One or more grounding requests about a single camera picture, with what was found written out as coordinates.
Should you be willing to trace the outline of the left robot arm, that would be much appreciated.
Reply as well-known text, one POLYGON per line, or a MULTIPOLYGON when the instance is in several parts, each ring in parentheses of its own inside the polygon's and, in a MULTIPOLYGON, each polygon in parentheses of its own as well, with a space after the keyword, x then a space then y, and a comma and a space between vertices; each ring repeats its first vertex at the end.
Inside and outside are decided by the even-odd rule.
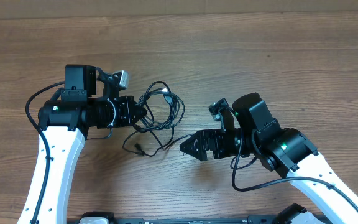
POLYGON ((66 223, 70 190, 90 127, 133 126, 146 114, 127 88, 124 70, 113 74, 91 65, 66 65, 65 79, 31 123, 39 134, 37 162, 19 223, 66 223))

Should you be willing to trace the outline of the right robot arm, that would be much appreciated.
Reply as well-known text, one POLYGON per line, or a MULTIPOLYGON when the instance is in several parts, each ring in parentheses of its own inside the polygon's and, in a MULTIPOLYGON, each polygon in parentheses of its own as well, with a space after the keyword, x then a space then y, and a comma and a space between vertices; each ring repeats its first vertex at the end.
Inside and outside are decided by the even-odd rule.
POLYGON ((213 152, 215 159, 231 157, 231 184, 238 192, 288 182, 306 195, 331 223, 358 223, 358 196, 303 133, 281 128, 258 93, 244 95, 231 105, 221 99, 208 109, 221 128, 195 132, 180 144, 181 152, 200 161, 207 160, 208 151, 213 152), (250 155, 280 178, 238 187, 239 160, 250 155))

